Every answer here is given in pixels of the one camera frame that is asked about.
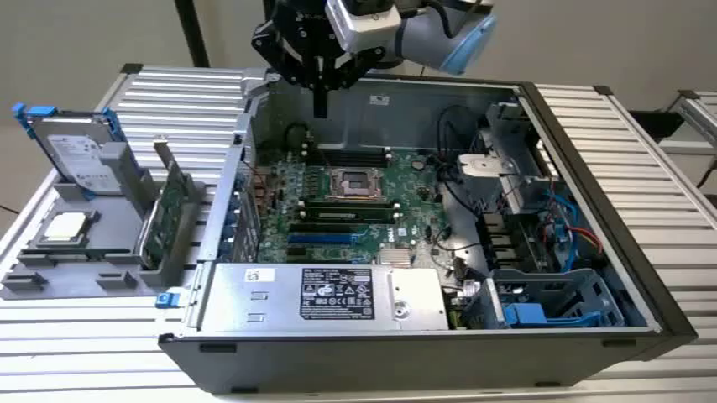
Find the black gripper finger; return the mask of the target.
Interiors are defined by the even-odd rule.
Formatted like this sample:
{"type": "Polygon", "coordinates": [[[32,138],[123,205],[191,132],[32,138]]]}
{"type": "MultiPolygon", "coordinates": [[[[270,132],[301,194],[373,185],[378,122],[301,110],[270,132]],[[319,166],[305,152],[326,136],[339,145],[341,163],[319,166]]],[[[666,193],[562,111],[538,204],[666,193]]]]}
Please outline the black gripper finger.
{"type": "Polygon", "coordinates": [[[386,55],[383,46],[359,51],[350,59],[337,66],[335,58],[323,59],[321,72],[321,118],[329,115],[329,93],[349,89],[366,75],[386,55]]]}
{"type": "Polygon", "coordinates": [[[321,118],[318,58],[306,31],[299,29],[295,34],[281,34],[274,23],[261,24],[251,45],[290,84],[313,90],[314,117],[321,118]]]}

